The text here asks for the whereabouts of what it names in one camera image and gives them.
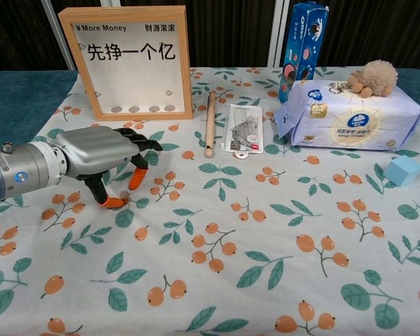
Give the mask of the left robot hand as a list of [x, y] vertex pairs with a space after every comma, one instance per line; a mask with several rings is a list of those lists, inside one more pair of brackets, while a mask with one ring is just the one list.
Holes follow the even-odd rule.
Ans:
[[126, 162], [132, 163], [135, 170], [128, 188], [136, 190], [148, 172], [148, 162], [142, 153], [147, 150], [163, 150], [156, 140], [148, 139], [133, 129], [112, 129], [107, 126], [65, 131], [57, 136], [54, 146], [64, 153], [66, 175], [83, 181], [95, 201], [107, 209], [119, 209], [129, 199], [108, 195], [102, 181], [104, 173]]

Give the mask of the teal table cover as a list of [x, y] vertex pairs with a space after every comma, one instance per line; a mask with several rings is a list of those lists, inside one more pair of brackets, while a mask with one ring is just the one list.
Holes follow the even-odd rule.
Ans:
[[[399, 69], [398, 86], [420, 104], [420, 70]], [[25, 143], [67, 98], [76, 71], [0, 71], [0, 145]]]

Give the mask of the wooden stick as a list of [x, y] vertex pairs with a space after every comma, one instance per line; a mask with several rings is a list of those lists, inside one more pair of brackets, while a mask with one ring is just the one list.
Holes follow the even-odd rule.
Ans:
[[205, 134], [205, 158], [212, 158], [214, 155], [214, 119], [216, 112], [216, 93], [211, 91], [208, 98], [206, 115], [206, 134]]

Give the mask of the floral tablecloth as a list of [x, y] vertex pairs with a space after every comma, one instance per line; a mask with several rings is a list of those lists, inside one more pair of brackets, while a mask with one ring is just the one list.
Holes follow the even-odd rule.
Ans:
[[[0, 336], [420, 336], [420, 173], [384, 176], [420, 126], [395, 153], [292, 146], [280, 75], [196, 68], [193, 119], [125, 122], [163, 150], [121, 209], [70, 178], [0, 202]], [[262, 108], [264, 153], [221, 150], [230, 104]]]

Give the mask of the clear pouch with cat card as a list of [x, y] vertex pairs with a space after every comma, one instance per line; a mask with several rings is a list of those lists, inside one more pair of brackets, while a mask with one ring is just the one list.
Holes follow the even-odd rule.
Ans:
[[230, 104], [220, 149], [239, 159], [264, 153], [263, 109], [260, 106]]

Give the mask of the blue Oreo cookie box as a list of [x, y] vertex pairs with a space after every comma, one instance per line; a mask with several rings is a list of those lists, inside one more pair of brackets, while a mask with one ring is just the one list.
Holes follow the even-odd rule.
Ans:
[[295, 81], [314, 77], [328, 16], [329, 7], [314, 1], [294, 5], [278, 92], [282, 104]]

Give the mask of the white tissue pack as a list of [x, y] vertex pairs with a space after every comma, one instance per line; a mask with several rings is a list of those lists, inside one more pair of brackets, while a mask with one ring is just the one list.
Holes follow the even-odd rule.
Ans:
[[342, 81], [301, 80], [274, 118], [294, 146], [395, 152], [420, 124], [420, 105], [399, 87], [389, 97], [362, 98]]

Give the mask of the light blue foam cube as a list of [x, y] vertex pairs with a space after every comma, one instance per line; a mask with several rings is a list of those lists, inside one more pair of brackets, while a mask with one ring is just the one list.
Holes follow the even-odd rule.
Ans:
[[384, 176], [398, 187], [412, 183], [420, 173], [420, 164], [407, 156], [392, 159]]

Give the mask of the thin white partition post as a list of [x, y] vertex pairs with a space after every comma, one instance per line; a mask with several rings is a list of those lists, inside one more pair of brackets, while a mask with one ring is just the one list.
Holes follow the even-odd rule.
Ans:
[[64, 37], [62, 28], [60, 26], [57, 14], [53, 9], [51, 0], [40, 0], [40, 2], [45, 11], [45, 16], [49, 21], [50, 27], [55, 36], [56, 42], [59, 46], [63, 59], [66, 63], [67, 69], [72, 71], [76, 70], [76, 65], [74, 64], [74, 61], [72, 59], [68, 43]]

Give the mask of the wooden frame money box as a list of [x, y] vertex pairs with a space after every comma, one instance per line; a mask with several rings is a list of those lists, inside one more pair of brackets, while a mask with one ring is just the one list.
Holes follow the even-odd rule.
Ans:
[[185, 6], [70, 7], [58, 16], [97, 120], [192, 118]]

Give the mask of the beige plush keychain toy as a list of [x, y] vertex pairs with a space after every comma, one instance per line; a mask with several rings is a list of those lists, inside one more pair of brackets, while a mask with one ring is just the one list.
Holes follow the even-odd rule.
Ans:
[[378, 59], [351, 73], [347, 83], [351, 91], [362, 98], [388, 97], [393, 92], [397, 80], [398, 72], [392, 63]]

